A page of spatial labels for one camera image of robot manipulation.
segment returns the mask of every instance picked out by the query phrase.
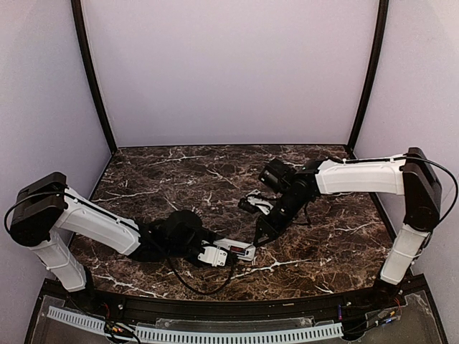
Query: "black frame pole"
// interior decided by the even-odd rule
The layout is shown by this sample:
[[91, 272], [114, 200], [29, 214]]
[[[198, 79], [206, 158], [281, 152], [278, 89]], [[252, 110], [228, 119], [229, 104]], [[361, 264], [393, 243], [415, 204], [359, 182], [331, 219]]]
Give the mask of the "black frame pole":
[[368, 70], [366, 71], [364, 89], [361, 92], [359, 108], [357, 110], [351, 135], [349, 136], [349, 141], [347, 143], [347, 148], [350, 153], [354, 152], [356, 147], [361, 126], [364, 122], [366, 108], [372, 93], [374, 77], [378, 68], [379, 56], [381, 54], [382, 39], [384, 37], [388, 9], [389, 0], [379, 0], [378, 17], [376, 21], [376, 28], [374, 30], [372, 53], [368, 63]]
[[93, 60], [89, 49], [89, 43], [86, 36], [85, 20], [83, 18], [83, 11], [81, 0], [72, 0], [73, 20], [75, 21], [75, 28], [77, 31], [78, 44], [80, 45], [81, 57], [85, 66], [87, 83], [93, 96], [94, 106], [98, 113], [100, 125], [102, 126], [103, 134], [107, 141], [110, 152], [116, 153], [118, 147], [116, 146], [115, 137], [113, 136], [110, 123], [108, 122], [107, 113], [103, 106], [102, 95], [100, 94], [99, 84], [95, 76]]

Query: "white cable tray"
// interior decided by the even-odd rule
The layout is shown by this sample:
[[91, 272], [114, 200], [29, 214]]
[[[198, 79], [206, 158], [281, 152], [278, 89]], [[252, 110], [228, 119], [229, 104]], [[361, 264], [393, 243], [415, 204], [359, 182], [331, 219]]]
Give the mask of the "white cable tray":
[[[47, 317], [82, 330], [105, 335], [104, 321], [49, 306]], [[175, 330], [161, 330], [137, 326], [135, 334], [142, 343], [154, 344], [299, 344], [343, 336], [341, 323], [315, 326], [313, 328], [298, 328], [254, 333], [198, 333]]]

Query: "lavender wall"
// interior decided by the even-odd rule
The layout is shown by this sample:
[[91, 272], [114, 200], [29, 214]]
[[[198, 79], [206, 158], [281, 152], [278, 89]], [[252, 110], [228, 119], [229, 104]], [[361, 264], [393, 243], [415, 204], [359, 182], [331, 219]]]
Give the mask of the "lavender wall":
[[[459, 3], [391, 1], [377, 78], [356, 147], [358, 157], [404, 153], [419, 146], [459, 174]], [[441, 171], [443, 208], [452, 183]], [[403, 199], [382, 195], [396, 227]], [[459, 343], [459, 207], [435, 231], [414, 266], [424, 272], [451, 343]]]
[[347, 141], [378, 1], [83, 4], [119, 146]]
[[[0, 0], [0, 214], [61, 171], [82, 195], [109, 159], [68, 0]], [[23, 343], [45, 269], [0, 230], [0, 343]]]

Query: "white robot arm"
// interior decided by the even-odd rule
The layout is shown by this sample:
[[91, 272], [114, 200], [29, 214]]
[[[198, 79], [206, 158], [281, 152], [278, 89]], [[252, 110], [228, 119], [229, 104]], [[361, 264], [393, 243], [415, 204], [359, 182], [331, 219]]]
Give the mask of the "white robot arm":
[[[228, 252], [242, 260], [255, 256], [253, 245], [204, 229], [191, 211], [176, 211], [168, 219], [148, 225], [112, 214], [81, 197], [66, 185], [65, 176], [56, 172], [19, 192], [8, 230], [69, 292], [87, 287], [88, 271], [70, 253], [57, 229], [81, 234], [142, 262], [157, 262], [169, 255], [196, 265], [224, 266]], [[152, 246], [152, 240], [160, 247]]]
[[[308, 203], [321, 195], [343, 192], [404, 195], [404, 223], [377, 278], [383, 285], [398, 285], [440, 221], [442, 188], [426, 161], [419, 148], [388, 158], [308, 161], [298, 171], [274, 159], [259, 179], [282, 196], [272, 208], [263, 207], [264, 214], [257, 219], [254, 246], [277, 239], [297, 213], [303, 207], [306, 213]], [[253, 204], [246, 197], [240, 207], [253, 212]]]
[[22, 189], [12, 211], [11, 237], [29, 247], [69, 292], [87, 287], [90, 275], [76, 261], [56, 229], [84, 235], [131, 259], [157, 262], [166, 257], [183, 257], [196, 266], [223, 266], [227, 255], [251, 261], [256, 247], [276, 240], [309, 202], [325, 194], [341, 192], [385, 192], [404, 195], [406, 217], [378, 283], [398, 285], [440, 220], [441, 185], [419, 148], [405, 155], [363, 161], [338, 159], [308, 161], [295, 170], [278, 159], [269, 162], [259, 179], [281, 193], [275, 205], [258, 191], [243, 199], [239, 207], [260, 211], [252, 244], [225, 239], [202, 226], [191, 211], [175, 211], [165, 220], [139, 224], [96, 206], [66, 184], [61, 173]]

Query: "brown marble surface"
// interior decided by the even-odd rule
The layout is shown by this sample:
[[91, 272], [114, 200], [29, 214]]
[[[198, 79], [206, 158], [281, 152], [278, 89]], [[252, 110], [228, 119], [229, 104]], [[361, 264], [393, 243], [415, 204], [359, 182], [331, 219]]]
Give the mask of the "brown marble surface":
[[[230, 239], [251, 242], [257, 215], [237, 208], [254, 189], [273, 196], [258, 180], [278, 157], [294, 166], [308, 159], [345, 157], [341, 146], [231, 145], [120, 149], [93, 201], [118, 215], [144, 222], [191, 209], [204, 226]], [[254, 264], [239, 262], [219, 294], [190, 292], [163, 263], [138, 263], [91, 239], [75, 236], [71, 251], [88, 266], [101, 290], [180, 300], [275, 300], [355, 290], [372, 285], [391, 240], [367, 194], [324, 196], [310, 204], [312, 228], [292, 226], [259, 248]], [[187, 282], [208, 291], [229, 268], [175, 264]]]

